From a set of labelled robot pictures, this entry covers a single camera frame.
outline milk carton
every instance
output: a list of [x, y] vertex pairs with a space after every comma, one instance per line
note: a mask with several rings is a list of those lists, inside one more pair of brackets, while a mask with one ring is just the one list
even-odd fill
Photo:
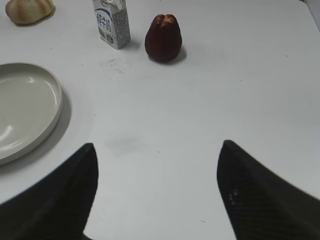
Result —
[[102, 40], [119, 50], [130, 40], [126, 0], [93, 0], [93, 7]]

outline white plate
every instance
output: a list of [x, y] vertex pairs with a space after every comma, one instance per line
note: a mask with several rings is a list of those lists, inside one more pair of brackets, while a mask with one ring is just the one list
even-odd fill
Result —
[[47, 69], [29, 63], [0, 65], [0, 165], [38, 146], [54, 129], [62, 90]]

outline bun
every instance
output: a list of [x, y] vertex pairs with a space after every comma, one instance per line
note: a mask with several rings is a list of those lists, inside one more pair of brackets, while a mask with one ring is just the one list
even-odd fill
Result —
[[52, 0], [10, 0], [5, 5], [5, 13], [19, 25], [33, 24], [50, 15], [54, 9]]

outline white table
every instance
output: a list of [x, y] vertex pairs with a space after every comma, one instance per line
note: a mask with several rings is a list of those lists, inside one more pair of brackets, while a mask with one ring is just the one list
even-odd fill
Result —
[[[320, 198], [320, 33], [307, 6], [197, 2], [128, 0], [132, 43], [117, 51], [99, 39], [89, 0], [55, 0], [55, 15], [32, 27], [11, 23], [0, 0], [0, 63], [48, 68], [66, 100], [47, 141], [0, 168], [0, 202], [93, 142], [90, 237], [234, 240], [216, 181], [225, 139]], [[176, 64], [145, 53], [160, 13], [180, 24], [186, 58]]]

